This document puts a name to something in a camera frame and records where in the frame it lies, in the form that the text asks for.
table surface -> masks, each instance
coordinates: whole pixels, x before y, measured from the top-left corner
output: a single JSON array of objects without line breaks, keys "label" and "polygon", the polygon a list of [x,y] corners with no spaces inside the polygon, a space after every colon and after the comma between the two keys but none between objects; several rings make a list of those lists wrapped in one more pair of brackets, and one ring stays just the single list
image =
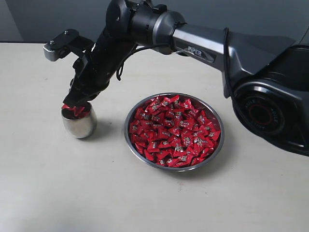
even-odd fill
[{"label": "table surface", "polygon": [[[0,232],[305,232],[309,158],[248,132],[219,71],[144,51],[93,102],[95,134],[72,138],[60,107],[76,57],[49,62],[43,44],[0,44]],[[209,103],[226,130],[205,167],[169,173],[138,160],[123,124],[140,100],[182,92]]]}]

gray wall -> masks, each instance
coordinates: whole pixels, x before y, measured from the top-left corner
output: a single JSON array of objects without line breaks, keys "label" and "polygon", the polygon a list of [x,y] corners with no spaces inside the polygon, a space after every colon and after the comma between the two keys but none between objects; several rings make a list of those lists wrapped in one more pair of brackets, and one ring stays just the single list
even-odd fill
[{"label": "gray wall", "polygon": [[[67,28],[95,40],[110,0],[6,0],[26,41],[47,41]],[[309,24],[308,0],[154,0],[188,23],[299,39]]]},{"label": "gray wall", "polygon": [[5,0],[0,0],[0,41],[21,41],[22,37]]}]

robotic arm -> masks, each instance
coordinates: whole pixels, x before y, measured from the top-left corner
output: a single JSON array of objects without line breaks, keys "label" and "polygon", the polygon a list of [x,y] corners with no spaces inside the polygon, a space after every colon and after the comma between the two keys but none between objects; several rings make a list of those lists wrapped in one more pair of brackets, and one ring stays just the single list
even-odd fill
[{"label": "robotic arm", "polygon": [[138,45],[164,55],[179,52],[220,70],[224,96],[231,97],[247,129],[281,149],[309,156],[309,44],[193,26],[165,5],[112,0],[95,43],[69,29],[44,52],[51,61],[70,52],[78,56],[63,101],[74,107],[97,97],[115,73],[119,78]]}]

metal bowl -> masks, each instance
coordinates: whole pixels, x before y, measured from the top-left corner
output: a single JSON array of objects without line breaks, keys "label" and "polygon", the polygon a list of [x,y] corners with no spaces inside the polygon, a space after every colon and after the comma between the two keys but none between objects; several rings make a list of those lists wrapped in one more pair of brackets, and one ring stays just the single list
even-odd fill
[{"label": "metal bowl", "polygon": [[[210,156],[208,156],[208,158],[206,160],[204,160],[203,162],[196,164],[194,166],[183,167],[183,168],[171,168],[171,167],[164,167],[164,166],[157,165],[156,163],[153,163],[153,162],[147,160],[146,158],[144,158],[141,154],[139,154],[137,152],[134,145],[131,143],[131,139],[130,139],[130,136],[129,136],[129,126],[130,126],[130,123],[134,120],[134,115],[135,115],[137,108],[139,108],[140,106],[143,106],[145,104],[145,102],[147,102],[148,100],[155,98],[157,96],[166,96],[168,98],[171,98],[171,97],[174,97],[175,95],[179,95],[181,101],[184,101],[184,100],[189,98],[191,100],[192,105],[198,110],[204,110],[207,118],[210,121],[212,121],[215,128],[217,130],[219,130],[219,129],[221,130],[221,135],[220,135],[220,138],[219,138],[219,144],[218,144],[217,149]],[[160,93],[160,94],[152,95],[148,98],[145,98],[144,100],[140,101],[139,103],[137,103],[132,108],[132,110],[129,112],[128,116],[126,117],[126,121],[125,121],[126,142],[129,145],[130,150],[135,154],[135,156],[137,158],[139,158],[141,161],[143,161],[144,163],[146,163],[146,164],[148,164],[152,167],[162,169],[162,170],[166,170],[166,171],[172,171],[172,172],[185,172],[185,171],[189,171],[189,170],[193,170],[193,169],[202,167],[205,164],[209,163],[220,152],[222,145],[224,143],[224,137],[225,137],[225,132],[224,132],[224,128],[223,128],[223,123],[222,123],[220,117],[218,116],[218,114],[214,111],[214,109],[212,109],[204,101],[202,101],[202,100],[200,100],[196,97],[193,97],[193,96],[190,96],[190,95],[187,95],[187,94],[182,94],[182,93]]]}]

metal cup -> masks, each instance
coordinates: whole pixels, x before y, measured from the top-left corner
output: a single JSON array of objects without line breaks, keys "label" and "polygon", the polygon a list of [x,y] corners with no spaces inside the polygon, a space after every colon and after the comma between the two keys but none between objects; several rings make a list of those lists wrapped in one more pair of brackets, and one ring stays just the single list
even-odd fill
[{"label": "metal cup", "polygon": [[79,119],[72,118],[72,112],[68,109],[61,109],[62,120],[64,127],[66,128],[67,132],[75,138],[83,139],[91,134],[96,130],[97,127],[97,116],[96,113],[90,103],[87,103],[86,109],[89,113]]}]

